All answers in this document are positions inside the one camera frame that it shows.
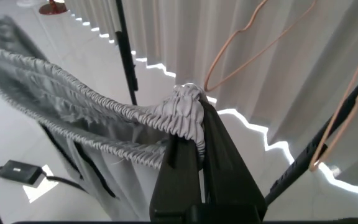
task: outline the gray fabric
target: gray fabric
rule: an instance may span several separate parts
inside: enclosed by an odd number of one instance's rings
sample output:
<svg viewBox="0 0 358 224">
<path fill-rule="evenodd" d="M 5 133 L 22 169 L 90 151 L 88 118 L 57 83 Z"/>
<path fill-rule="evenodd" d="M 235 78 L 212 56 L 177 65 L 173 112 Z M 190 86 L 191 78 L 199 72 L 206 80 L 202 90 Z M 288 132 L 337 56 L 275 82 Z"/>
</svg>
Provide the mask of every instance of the gray fabric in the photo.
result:
<svg viewBox="0 0 358 224">
<path fill-rule="evenodd" d="M 145 172 L 138 164 L 159 169 L 169 134 L 194 140 L 200 159 L 204 156 L 199 100 L 206 97 L 202 89 L 176 86 L 156 106 L 120 104 L 48 63 L 7 17 L 0 19 L 0 95 L 59 136 L 60 142 L 67 140 L 62 146 L 84 177 L 78 181 L 115 220 L 149 218 L 150 188 L 158 172 Z M 74 142 L 82 146 L 119 199 L 105 192 Z M 137 176 L 146 173 L 150 177 Z"/>
</svg>

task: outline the thin brown cord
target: thin brown cord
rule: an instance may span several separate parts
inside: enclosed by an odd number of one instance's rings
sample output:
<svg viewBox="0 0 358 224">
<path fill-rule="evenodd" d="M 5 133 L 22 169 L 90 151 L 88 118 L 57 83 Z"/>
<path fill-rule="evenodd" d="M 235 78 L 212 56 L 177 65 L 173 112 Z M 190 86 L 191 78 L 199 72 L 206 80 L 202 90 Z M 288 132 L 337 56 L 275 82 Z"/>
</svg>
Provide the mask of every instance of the thin brown cord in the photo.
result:
<svg viewBox="0 0 358 224">
<path fill-rule="evenodd" d="M 354 115 L 357 113 L 357 110 L 358 110 L 358 95 L 357 95 L 357 98 L 356 98 L 356 102 L 355 102 L 351 112 L 349 113 L 349 116 L 345 119 L 342 127 L 340 128 L 340 130 L 335 135 L 332 143 L 328 146 L 328 148 L 326 149 L 324 154 L 316 162 L 317 157 L 320 154 L 321 149 L 323 148 L 323 144 L 328 138 L 328 133 L 330 132 L 331 128 L 333 127 L 333 124 L 334 124 L 334 122 L 335 122 L 335 120 L 336 120 L 336 118 L 337 118 L 337 116 L 339 114 L 339 111 L 341 110 L 342 105 L 345 102 L 345 99 L 347 98 L 347 96 L 348 96 L 348 94 L 349 94 L 354 82 L 356 81 L 357 76 L 358 76 L 358 66 L 356 68 L 356 71 L 353 74 L 352 80 L 350 81 L 350 83 L 348 84 L 348 86 L 346 88 L 345 94 L 343 95 L 338 107 L 336 108 L 336 111 L 335 111 L 333 117 L 331 118 L 331 120 L 330 120 L 330 122 L 328 124 L 328 127 L 326 128 L 326 130 L 325 130 L 325 132 L 323 134 L 323 137 L 320 140 L 320 143 L 317 146 L 316 152 L 314 153 L 313 157 L 310 160 L 309 170 L 312 171 L 312 172 L 315 171 L 318 168 L 320 163 L 324 162 L 327 159 L 327 157 L 330 155 L 330 153 L 332 153 L 332 151 L 334 149 L 334 146 L 338 142 L 339 138 L 342 136 L 343 132 L 346 130 L 346 128 L 349 125 L 349 123 L 352 121 Z"/>
<path fill-rule="evenodd" d="M 237 30 L 235 31 L 235 33 L 233 33 L 230 38 L 228 38 L 228 40 L 226 41 L 226 43 L 223 45 L 222 49 L 220 50 L 220 52 L 218 53 L 218 55 L 216 56 L 214 62 L 212 63 L 211 67 L 209 68 L 209 72 L 207 73 L 207 76 L 205 78 L 205 82 L 204 82 L 204 90 L 205 92 L 210 92 L 213 91 L 215 89 L 217 89 L 217 87 L 221 86 L 224 82 L 228 81 L 230 78 L 232 78 L 234 75 L 236 75 L 240 70 L 242 70 L 243 68 L 245 68 L 246 66 L 248 66 L 248 64 L 250 64 L 251 62 L 253 62 L 255 59 L 257 59 L 259 56 L 261 56 L 266 50 L 268 50 L 273 44 L 275 44 L 278 40 L 280 40 L 288 31 L 290 31 L 292 29 L 292 27 L 294 27 L 299 21 L 302 20 L 302 18 L 304 18 L 314 7 L 314 5 L 316 4 L 317 0 L 314 0 L 313 3 L 311 4 L 311 6 L 292 24 L 290 25 L 287 29 L 285 29 L 273 42 L 271 42 L 267 47 L 265 47 L 263 50 L 261 50 L 259 53 L 257 53 L 254 57 L 252 57 L 250 60 L 248 60 L 246 63 L 242 64 L 239 68 L 237 68 L 234 72 L 232 72 L 230 75 L 228 75 L 226 78 L 223 78 L 218 84 L 216 84 L 215 86 L 208 88 L 208 82 L 209 79 L 211 78 L 211 74 L 212 71 L 214 70 L 216 64 L 218 63 L 219 59 L 222 57 L 223 52 L 227 49 L 228 45 L 231 43 L 231 41 L 233 40 L 233 38 L 241 33 L 246 31 L 247 29 L 249 29 L 252 24 L 255 21 L 256 15 L 258 14 L 258 12 L 260 11 L 260 9 L 262 8 L 262 6 L 267 2 L 267 0 L 263 0 L 261 3 L 259 3 L 259 5 L 256 7 L 253 15 L 250 18 L 250 21 L 248 22 L 247 26 L 245 26 L 243 29 Z"/>
</svg>

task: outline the white curtain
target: white curtain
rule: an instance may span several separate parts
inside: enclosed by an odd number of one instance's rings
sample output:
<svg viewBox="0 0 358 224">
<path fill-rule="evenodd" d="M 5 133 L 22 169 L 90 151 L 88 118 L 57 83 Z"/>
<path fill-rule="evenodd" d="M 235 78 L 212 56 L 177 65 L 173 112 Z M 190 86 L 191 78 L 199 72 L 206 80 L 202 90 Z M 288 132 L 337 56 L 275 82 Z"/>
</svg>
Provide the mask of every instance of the white curtain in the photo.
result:
<svg viewBox="0 0 358 224">
<path fill-rule="evenodd" d="M 253 26 L 230 44 L 210 85 L 275 40 L 312 2 L 268 1 Z M 101 34 L 112 37 L 119 30 L 114 0 L 66 3 L 77 17 L 100 27 Z M 162 63 L 176 73 L 177 84 L 203 86 L 226 39 L 247 25 L 260 0 L 123 3 L 136 57 L 147 58 L 148 65 Z M 208 96 L 217 99 L 218 110 L 235 108 L 250 123 L 268 127 L 269 144 L 287 141 L 296 157 L 334 113 L 357 65 L 358 0 L 318 0 L 287 35 Z M 358 167 L 358 114 L 336 148 L 328 164 L 338 166 L 343 178 L 357 185 L 358 179 L 345 171 Z"/>
</svg>

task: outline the black rod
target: black rod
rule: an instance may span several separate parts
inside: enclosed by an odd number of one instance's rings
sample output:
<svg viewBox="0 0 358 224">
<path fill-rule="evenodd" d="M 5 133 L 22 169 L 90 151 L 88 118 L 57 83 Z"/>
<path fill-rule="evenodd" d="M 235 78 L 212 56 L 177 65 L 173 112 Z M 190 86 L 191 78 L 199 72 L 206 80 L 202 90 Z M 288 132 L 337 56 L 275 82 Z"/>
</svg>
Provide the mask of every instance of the black rod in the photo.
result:
<svg viewBox="0 0 358 224">
<path fill-rule="evenodd" d="M 124 66 L 127 79 L 129 94 L 133 105 L 137 105 L 135 91 L 138 90 L 137 79 L 135 75 L 135 65 L 131 54 L 131 45 L 129 44 L 127 24 L 125 22 L 124 8 L 121 0 L 116 0 L 121 31 L 117 31 L 117 41 L 119 52 L 121 54 L 122 65 Z"/>
<path fill-rule="evenodd" d="M 328 136 L 330 136 L 347 118 L 354 104 L 356 103 L 357 95 L 358 85 L 354 88 L 352 93 L 346 98 L 345 102 L 343 103 L 339 114 L 333 124 L 333 128 L 331 128 Z M 293 184 L 303 173 L 308 170 L 310 160 L 313 157 L 314 152 L 316 152 L 317 146 L 320 143 L 320 140 L 323 138 L 323 134 L 331 118 L 328 119 L 325 125 L 319 130 L 316 136 L 307 145 L 306 149 L 301 152 L 301 154 L 295 159 L 294 163 L 290 165 L 289 168 L 284 172 L 281 178 L 275 181 L 272 188 L 270 189 L 270 193 L 265 197 L 265 200 L 268 205 L 270 205 L 278 196 L 280 196 L 287 188 L 289 188 L 291 184 Z M 327 146 L 324 145 L 323 150 L 320 152 L 320 155 L 322 155 L 326 148 Z"/>
</svg>

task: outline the red round base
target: red round base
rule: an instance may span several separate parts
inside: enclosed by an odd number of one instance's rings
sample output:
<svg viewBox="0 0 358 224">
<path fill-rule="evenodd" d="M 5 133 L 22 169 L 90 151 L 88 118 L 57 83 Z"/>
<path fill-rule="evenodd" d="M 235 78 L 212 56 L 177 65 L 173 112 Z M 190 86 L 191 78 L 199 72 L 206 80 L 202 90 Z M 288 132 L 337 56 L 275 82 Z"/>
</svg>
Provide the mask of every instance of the red round base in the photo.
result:
<svg viewBox="0 0 358 224">
<path fill-rule="evenodd" d="M 55 2 L 56 8 L 52 7 L 51 4 L 41 6 L 39 12 L 43 15 L 56 15 L 63 12 L 67 12 L 66 5 L 64 3 Z"/>
</svg>

